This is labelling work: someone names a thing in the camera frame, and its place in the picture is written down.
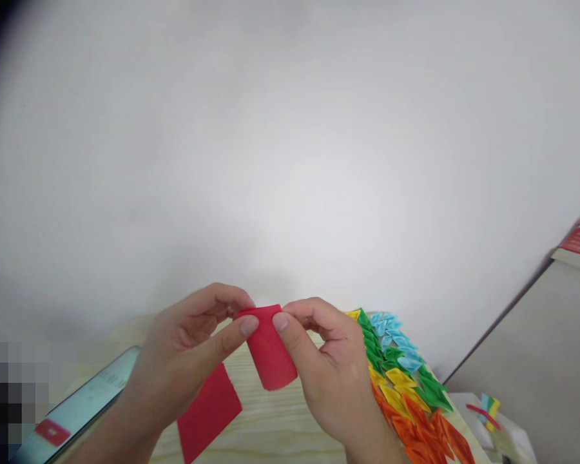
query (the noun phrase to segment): fingernail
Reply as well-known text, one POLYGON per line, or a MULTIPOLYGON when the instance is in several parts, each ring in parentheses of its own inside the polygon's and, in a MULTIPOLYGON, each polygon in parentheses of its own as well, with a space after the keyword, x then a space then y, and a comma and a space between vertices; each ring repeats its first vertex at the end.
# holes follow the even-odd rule
POLYGON ((286 313, 275 313, 273 315, 273 325, 278 332, 284 330, 288 326, 289 322, 290 319, 288 319, 288 315, 286 313))
POLYGON ((256 331, 259 325, 260 320, 256 316, 245 316, 238 328, 244 336, 248 337, 256 331))

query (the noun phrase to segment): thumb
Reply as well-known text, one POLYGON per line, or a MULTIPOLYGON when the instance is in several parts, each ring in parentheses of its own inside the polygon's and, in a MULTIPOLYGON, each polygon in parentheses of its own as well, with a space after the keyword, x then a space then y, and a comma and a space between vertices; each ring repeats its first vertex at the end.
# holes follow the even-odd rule
POLYGON ((322 354, 298 320, 282 311, 273 315, 273 325, 290 353, 301 379, 305 380, 313 372, 320 370, 322 354))
POLYGON ((196 355, 197 372, 208 377, 219 364, 256 331, 259 325, 260 321, 256 316, 240 317, 190 350, 192 354, 196 355))

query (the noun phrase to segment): folded red paper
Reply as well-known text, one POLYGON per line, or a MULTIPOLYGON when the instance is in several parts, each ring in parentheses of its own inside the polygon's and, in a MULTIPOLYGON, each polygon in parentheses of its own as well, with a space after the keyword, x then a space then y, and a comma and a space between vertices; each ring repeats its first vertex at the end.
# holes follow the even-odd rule
POLYGON ((189 409, 177 420, 185 463, 193 462, 242 410, 226 368, 220 364, 206 379, 189 409))
POLYGON ((284 388, 297 376, 296 367, 282 339, 273 326, 273 315, 281 312, 279 305, 239 311, 236 317, 256 316, 260 320, 258 329, 247 339, 253 363, 265 390, 284 388))

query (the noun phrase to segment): yellow origami piece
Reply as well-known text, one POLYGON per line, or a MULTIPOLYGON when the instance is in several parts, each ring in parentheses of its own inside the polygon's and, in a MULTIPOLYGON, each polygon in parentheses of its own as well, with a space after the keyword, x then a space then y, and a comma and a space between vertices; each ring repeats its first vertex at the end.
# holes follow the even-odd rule
POLYGON ((387 385, 387 379, 385 379, 382 375, 378 374, 373 367, 369 366, 369 376, 371 377, 374 385, 379 387, 381 385, 387 385))
POLYGON ((408 396, 408 398, 409 398, 409 399, 411 399, 412 401, 414 401, 415 403, 417 403, 419 406, 421 406, 421 408, 422 408, 422 409, 423 409, 425 412, 427 412, 427 413, 430 413, 430 412, 432 412, 432 411, 430 410, 430 407, 429 407, 427 404, 425 404, 425 401, 423 401, 423 400, 421 399, 421 396, 419 396, 415 390, 413 390, 413 389, 411 389, 411 388, 408 388, 408 387, 399 387, 399 386, 397 386, 397 385, 395 386, 395 389, 396 389, 396 390, 397 390, 399 393, 402 393, 402 394, 404 394, 404 395, 408 396))
POLYGON ((356 311, 351 311, 350 313, 346 313, 346 314, 358 322, 359 314, 361 314, 361 310, 357 309, 356 311))
POLYGON ((398 387, 398 386, 399 387, 408 387, 408 388, 416 388, 417 387, 417 384, 415 383, 415 381, 413 379, 411 379, 410 377, 408 377, 406 374, 404 374, 397 367, 395 367, 394 369, 391 369, 390 371, 387 371, 385 374, 389 378, 391 383, 393 383, 393 385, 395 385, 396 387, 398 387))
POLYGON ((387 403, 389 403, 402 416, 408 419, 412 419, 408 409, 406 409, 406 405, 404 404, 404 400, 402 399, 401 394, 396 392, 388 385, 381 385, 380 390, 385 395, 387 403))

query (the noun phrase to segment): forearm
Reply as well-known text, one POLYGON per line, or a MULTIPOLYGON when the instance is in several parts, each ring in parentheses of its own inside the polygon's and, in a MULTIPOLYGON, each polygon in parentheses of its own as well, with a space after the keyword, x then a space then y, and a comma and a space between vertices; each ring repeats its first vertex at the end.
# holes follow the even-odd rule
POLYGON ((402 463, 403 451, 384 417, 377 420, 355 440, 345 444, 348 464, 402 463))
POLYGON ((133 409, 118 400, 66 462, 147 463, 160 435, 161 431, 146 430, 145 424, 135 416, 133 409))

